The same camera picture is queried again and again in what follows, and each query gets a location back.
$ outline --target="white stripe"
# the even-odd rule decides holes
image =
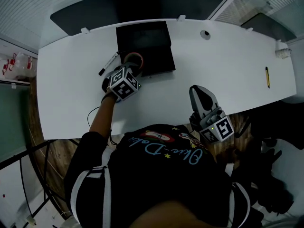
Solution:
[[[243,193],[243,195],[244,195],[244,197],[246,198],[246,201],[247,201],[247,214],[246,214],[246,216],[245,216],[243,222],[239,225],[239,227],[241,227],[241,226],[245,223],[245,221],[246,221],[246,219],[248,218],[249,213],[250,213],[250,207],[251,207],[251,205],[250,205],[250,198],[249,198],[249,196],[248,196],[246,190],[243,188],[243,186],[242,186],[241,184],[239,184],[239,183],[237,183],[237,182],[234,182],[233,184],[236,184],[236,185],[238,186],[238,188],[239,188],[240,191]]]
[[[110,178],[110,171],[108,166],[108,162],[110,160],[111,154],[114,151],[114,149],[111,149],[109,147],[106,147],[103,155],[101,157],[102,159],[102,164],[101,166],[97,166],[94,167],[93,170],[98,170],[98,169],[102,169],[104,167],[106,167],[104,169],[104,206],[103,206],[103,228],[110,228],[111,226],[111,178]],[[87,176],[87,174],[90,171],[83,171],[77,178],[73,189],[72,189],[72,193],[71,193],[71,210],[72,213],[75,217],[75,219],[77,220],[77,222],[80,224],[79,220],[78,220],[78,216],[76,213],[76,200],[77,200],[77,195],[78,195],[78,191],[79,188],[83,182],[83,180],[86,177],[94,177],[96,178],[94,175],[92,175],[93,173],[91,173],[89,176]]]
[[[103,210],[103,228],[111,227],[111,178],[110,171],[108,168],[108,162],[110,160],[111,154],[114,149],[106,147],[102,156],[102,166],[105,166],[104,169],[104,210]]]
[[[76,180],[76,182],[73,186],[72,193],[71,193],[71,210],[72,210],[72,213],[73,213],[73,215],[74,215],[74,217],[75,217],[75,219],[77,220],[78,223],[79,223],[79,220],[78,220],[78,216],[77,216],[77,213],[76,213],[77,194],[78,194],[79,188],[80,188],[83,180],[86,178],[88,173],[89,173],[89,171],[83,171],[78,176],[78,178],[77,178],[77,180]]]
[[[231,175],[232,175],[233,167],[234,167],[233,163],[226,165],[225,172],[229,175],[229,177],[231,177]]]
[[[101,157],[101,166],[104,167],[104,166],[108,166],[108,162],[110,160],[110,157],[111,157],[111,154],[112,152],[114,151],[114,149],[111,149],[109,147],[106,147],[106,149],[104,150],[103,152],[103,155]]]
[[[102,172],[100,172],[100,173],[91,173],[91,174],[89,174],[87,177],[88,177],[88,178],[100,179],[101,175],[102,175]]]
[[[103,228],[111,227],[111,178],[109,168],[104,170],[104,210],[103,210]]]
[[[233,224],[233,218],[234,218],[234,192],[233,189],[231,189],[230,196],[229,196],[229,221],[227,227],[231,227]]]

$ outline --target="yellow pencil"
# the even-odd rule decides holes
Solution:
[[[269,71],[267,67],[265,68],[265,71],[266,71],[267,86],[268,88],[270,88]]]

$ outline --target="white desk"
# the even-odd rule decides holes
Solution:
[[[209,20],[167,25],[176,70],[139,78],[141,90],[115,106],[113,135],[155,123],[189,123],[192,85],[213,92],[226,114],[296,94],[291,59],[276,58],[274,39]],[[117,51],[116,26],[66,37],[39,50],[38,107],[45,139],[80,138],[88,131],[87,115],[104,95],[98,72]],[[201,38],[203,29],[211,34],[210,40]],[[90,123],[95,114],[90,114]]]

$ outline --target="gray panel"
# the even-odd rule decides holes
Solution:
[[[276,40],[280,39],[282,42],[296,38],[296,36],[291,31],[262,13],[258,13],[253,18],[242,24],[241,27],[245,29],[253,28],[253,30],[256,32],[259,32]]]
[[[28,105],[29,87],[0,84],[0,162],[26,150],[30,143]]]
[[[82,28],[145,19],[205,20],[223,0],[83,0],[51,15],[51,20],[68,35],[81,33]]]

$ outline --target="round hole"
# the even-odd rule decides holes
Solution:
[[[208,31],[202,30],[200,32],[200,36],[205,39],[205,40],[209,40],[210,39],[210,33]]]

